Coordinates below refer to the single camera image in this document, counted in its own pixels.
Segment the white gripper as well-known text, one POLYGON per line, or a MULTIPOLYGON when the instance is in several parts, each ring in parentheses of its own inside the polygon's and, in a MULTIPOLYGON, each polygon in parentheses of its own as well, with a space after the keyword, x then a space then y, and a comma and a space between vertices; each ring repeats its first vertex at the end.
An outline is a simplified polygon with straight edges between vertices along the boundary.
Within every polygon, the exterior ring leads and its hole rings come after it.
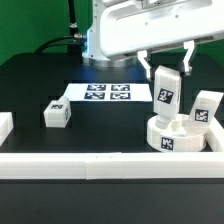
POLYGON ((180 71, 189 76, 195 41, 224 39, 224 0, 114 0, 106 4, 100 20, 100 47, 112 59, 137 53, 152 80, 148 53, 186 50, 180 71))

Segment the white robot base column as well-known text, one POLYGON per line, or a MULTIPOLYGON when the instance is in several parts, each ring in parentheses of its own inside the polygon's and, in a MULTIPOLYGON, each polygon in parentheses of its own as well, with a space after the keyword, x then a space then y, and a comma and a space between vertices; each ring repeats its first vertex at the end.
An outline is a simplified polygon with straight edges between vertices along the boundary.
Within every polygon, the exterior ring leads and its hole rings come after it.
POLYGON ((112 5, 124 2, 125 0, 92 0, 93 20, 86 35, 86 49, 82 53, 83 63, 91 66, 115 68, 134 65, 136 57, 126 57, 124 59, 112 61, 106 58, 100 49, 100 19, 104 10, 112 5))

